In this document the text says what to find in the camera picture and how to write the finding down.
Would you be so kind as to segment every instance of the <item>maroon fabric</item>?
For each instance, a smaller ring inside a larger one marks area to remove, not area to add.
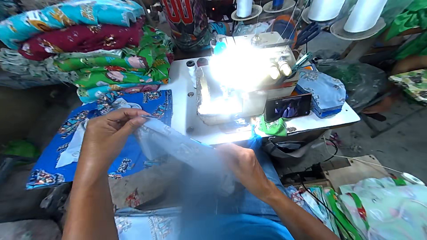
[[[24,58],[41,61],[57,53],[86,53],[138,46],[143,25],[144,20],[139,18],[130,27],[110,24],[70,26],[30,38],[22,43],[18,52]]]

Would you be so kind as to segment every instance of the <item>white table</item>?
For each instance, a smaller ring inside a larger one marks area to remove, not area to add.
[[[249,139],[251,137],[251,131],[226,134],[222,132],[218,126],[208,126],[204,124],[197,116],[196,90],[193,88],[186,66],[187,61],[193,60],[197,62],[197,59],[199,58],[172,62],[169,70],[170,83],[160,87],[161,90],[172,90],[173,115],[171,127],[184,135],[190,136],[194,140],[209,145]],[[189,97],[189,92],[193,92],[194,95]],[[287,121],[286,127],[288,134],[293,135],[314,129],[336,128],[341,125],[355,123],[359,120],[360,118],[356,112],[345,103],[341,112],[336,115],[321,119],[313,112],[310,112],[308,116],[293,118]],[[187,134],[187,129],[190,127],[193,128],[193,132]],[[256,133],[262,137],[268,136],[258,129],[256,129]]]

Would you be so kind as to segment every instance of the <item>hand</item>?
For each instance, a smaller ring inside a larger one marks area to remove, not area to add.
[[[220,145],[216,149],[243,186],[257,198],[266,202],[279,191],[274,183],[267,179],[254,150],[232,143]]]
[[[145,111],[120,108],[89,120],[79,157],[81,169],[105,174],[124,147],[128,136],[146,119]]]

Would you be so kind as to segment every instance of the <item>black cable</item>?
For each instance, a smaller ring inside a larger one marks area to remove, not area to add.
[[[336,153],[338,152],[338,147],[336,146],[336,144],[331,139],[326,139],[326,138],[321,138],[321,139],[322,140],[330,141],[332,143],[332,145],[335,147],[335,153],[330,158],[328,158],[328,159],[326,159],[326,160],[323,161],[323,162],[326,162],[326,161],[331,160],[333,157],[335,157],[334,155],[336,155]]]
[[[311,194],[311,196],[313,196],[314,197],[314,199],[316,199],[318,202],[320,202],[331,214],[332,214],[332,216],[335,218],[335,220],[342,226],[342,228],[344,229],[344,231],[346,232],[346,234],[351,238],[351,240],[354,240],[354,238],[350,235],[350,233],[347,231],[347,229],[344,227],[344,225],[341,223],[341,221],[340,220],[338,220],[338,218],[335,216],[335,214],[332,212],[332,210],[331,209],[329,209],[322,201],[320,201],[314,194],[312,194],[306,187],[305,187],[305,185],[304,185],[304,182],[302,181],[302,178],[301,178],[301,176],[298,174],[298,177],[299,177],[299,180],[301,181],[301,184],[302,184],[302,186],[303,186],[303,188],[308,192],[308,193],[310,193]]]

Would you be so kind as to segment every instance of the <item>phone screen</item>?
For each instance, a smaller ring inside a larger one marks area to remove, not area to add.
[[[270,100],[266,103],[265,121],[306,116],[310,113],[311,94],[303,94]]]

